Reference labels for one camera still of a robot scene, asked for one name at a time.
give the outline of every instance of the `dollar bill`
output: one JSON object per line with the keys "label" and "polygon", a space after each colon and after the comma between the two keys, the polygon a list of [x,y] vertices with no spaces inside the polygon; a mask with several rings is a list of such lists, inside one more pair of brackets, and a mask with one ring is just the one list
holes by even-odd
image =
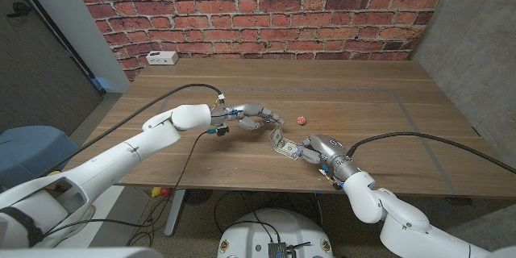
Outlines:
{"label": "dollar bill", "polygon": [[283,137],[281,127],[278,125],[273,129],[270,135],[271,143],[276,152],[288,156],[294,160],[299,157],[298,146],[292,140]]}

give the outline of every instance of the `blue chair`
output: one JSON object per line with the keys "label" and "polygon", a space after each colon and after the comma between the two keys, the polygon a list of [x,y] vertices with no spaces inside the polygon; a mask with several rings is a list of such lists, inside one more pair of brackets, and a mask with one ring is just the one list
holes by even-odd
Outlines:
{"label": "blue chair", "polygon": [[50,126],[4,131],[0,135],[0,192],[2,187],[9,189],[36,178],[78,148],[63,131]]}

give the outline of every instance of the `black strap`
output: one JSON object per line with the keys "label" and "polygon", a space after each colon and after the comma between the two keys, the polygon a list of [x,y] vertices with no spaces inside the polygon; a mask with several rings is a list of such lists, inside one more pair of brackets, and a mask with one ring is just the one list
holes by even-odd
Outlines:
{"label": "black strap", "polygon": [[18,223],[22,224],[27,230],[27,236],[29,239],[29,247],[36,245],[43,241],[43,232],[41,229],[35,226],[34,220],[21,210],[13,206],[8,206],[0,209],[0,213],[4,213],[15,219]]}

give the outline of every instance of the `red brick wall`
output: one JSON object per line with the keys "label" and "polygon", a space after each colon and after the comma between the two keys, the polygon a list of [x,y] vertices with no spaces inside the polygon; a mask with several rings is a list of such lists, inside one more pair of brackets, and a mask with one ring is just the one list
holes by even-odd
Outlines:
{"label": "red brick wall", "polygon": [[180,57],[406,60],[439,0],[84,0],[127,77]]}

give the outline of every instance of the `table leg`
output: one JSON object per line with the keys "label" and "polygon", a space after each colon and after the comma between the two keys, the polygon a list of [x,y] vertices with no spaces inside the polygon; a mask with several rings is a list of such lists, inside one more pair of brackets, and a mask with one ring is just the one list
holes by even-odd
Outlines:
{"label": "table leg", "polygon": [[177,222],[179,222],[179,214],[183,206],[183,198],[185,197],[186,189],[176,189],[172,198],[172,205],[170,206],[169,219],[167,225],[164,227],[164,234],[170,237],[176,230]]}

